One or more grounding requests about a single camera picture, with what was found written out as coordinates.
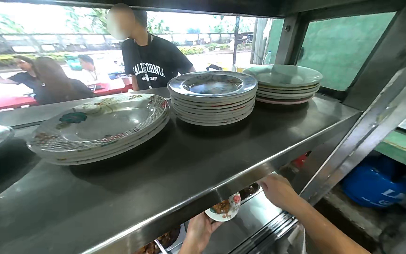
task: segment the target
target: lanyard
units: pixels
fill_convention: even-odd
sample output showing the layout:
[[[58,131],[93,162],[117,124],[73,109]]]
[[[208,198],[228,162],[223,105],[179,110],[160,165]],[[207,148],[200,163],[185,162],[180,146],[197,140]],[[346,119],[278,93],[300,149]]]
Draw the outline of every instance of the lanyard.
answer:
[[[150,35],[149,32],[147,32],[147,34],[148,34],[147,46],[148,46],[148,45],[150,44],[150,41],[151,41],[151,35]],[[139,46],[139,45],[137,44],[137,53],[138,53],[139,59],[140,59],[140,67],[141,67],[142,70],[144,71],[145,78],[147,79],[148,87],[149,87],[150,89],[152,89],[151,83],[150,83],[150,77],[149,77],[148,74],[147,74],[147,68],[145,68],[144,62],[142,61],[142,57],[140,56],[140,50],[139,50],[140,47],[141,47],[141,46]]]

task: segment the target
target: woman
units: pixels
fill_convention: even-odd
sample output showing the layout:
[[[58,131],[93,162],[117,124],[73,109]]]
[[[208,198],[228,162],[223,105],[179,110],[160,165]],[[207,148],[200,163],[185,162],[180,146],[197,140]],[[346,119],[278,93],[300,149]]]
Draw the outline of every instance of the woman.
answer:
[[[41,82],[41,104],[85,99],[96,95],[81,81],[68,78],[62,67],[52,58],[39,57],[34,61],[34,72]]]
[[[23,70],[23,72],[18,72],[17,74],[6,79],[0,76],[0,83],[25,84],[27,87],[34,91],[34,93],[36,94],[34,96],[34,99],[37,100],[37,95],[41,95],[42,93],[42,86],[40,81],[37,79],[37,75],[35,74],[32,67],[34,65],[33,60],[26,56],[14,56],[14,61],[17,66],[21,70]]]

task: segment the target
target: stainless steel counter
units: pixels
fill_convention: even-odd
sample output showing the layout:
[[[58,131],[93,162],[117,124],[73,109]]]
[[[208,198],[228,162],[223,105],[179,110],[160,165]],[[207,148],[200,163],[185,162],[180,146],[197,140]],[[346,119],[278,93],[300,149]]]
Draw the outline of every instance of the stainless steel counter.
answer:
[[[136,149],[72,167],[48,164],[14,138],[0,155],[0,254],[91,253],[118,241],[131,253],[270,173],[265,162],[283,165],[358,116],[317,97],[294,107],[257,103],[225,127],[172,114]]]

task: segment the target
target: table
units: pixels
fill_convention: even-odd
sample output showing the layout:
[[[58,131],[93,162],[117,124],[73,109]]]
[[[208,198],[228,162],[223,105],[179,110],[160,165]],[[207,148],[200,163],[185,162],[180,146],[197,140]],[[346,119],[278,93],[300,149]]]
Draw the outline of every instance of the table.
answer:
[[[94,93],[98,96],[127,93],[129,89],[132,89],[131,79],[128,79],[129,84],[127,84],[128,82],[124,80],[124,87],[116,87],[114,84],[110,83],[99,83],[97,85],[100,85],[102,89],[96,90]],[[33,97],[12,96],[0,98],[0,110],[6,108],[19,108],[25,105],[29,105],[31,107],[37,106],[38,103]]]

